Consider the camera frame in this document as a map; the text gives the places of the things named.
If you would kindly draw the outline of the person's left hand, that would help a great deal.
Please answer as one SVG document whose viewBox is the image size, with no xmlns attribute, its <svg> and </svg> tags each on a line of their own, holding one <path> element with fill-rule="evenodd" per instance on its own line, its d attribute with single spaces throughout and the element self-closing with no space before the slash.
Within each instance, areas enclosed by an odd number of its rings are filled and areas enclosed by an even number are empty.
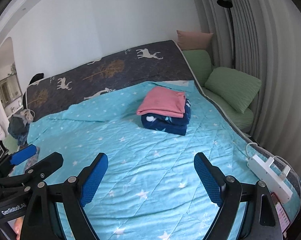
<svg viewBox="0 0 301 240">
<path fill-rule="evenodd" d="M 24 220 L 24 217 L 19 217 L 14 222 L 14 228 L 13 229 L 16 233 L 16 240 L 20 240 L 20 233 L 21 233 L 22 226 L 23 226 L 23 220 Z"/>
</svg>

